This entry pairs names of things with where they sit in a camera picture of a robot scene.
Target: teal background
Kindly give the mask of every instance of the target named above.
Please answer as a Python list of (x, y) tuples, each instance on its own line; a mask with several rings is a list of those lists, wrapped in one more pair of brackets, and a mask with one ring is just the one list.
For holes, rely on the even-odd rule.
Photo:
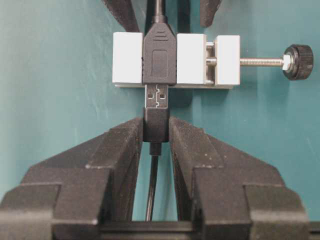
[[(143, 31), (146, 0), (132, 2)], [(280, 57), (291, 44), (308, 44), (314, 70), (289, 82), (278, 68), (243, 67), (233, 90), (170, 90), (172, 115), (276, 166), (311, 220), (320, 220), (319, 9), (318, 0), (223, 0), (204, 29), (192, 0), (193, 33), (240, 35), (242, 57)], [(176, 31), (175, 0), (167, 0), (167, 15)], [(144, 90), (112, 84), (117, 31), (124, 29), (100, 0), (0, 0), (0, 198), (30, 165), (142, 115)], [(135, 220), (145, 217), (149, 168), (145, 145)], [(166, 144), (155, 220), (177, 219), (171, 172)]]

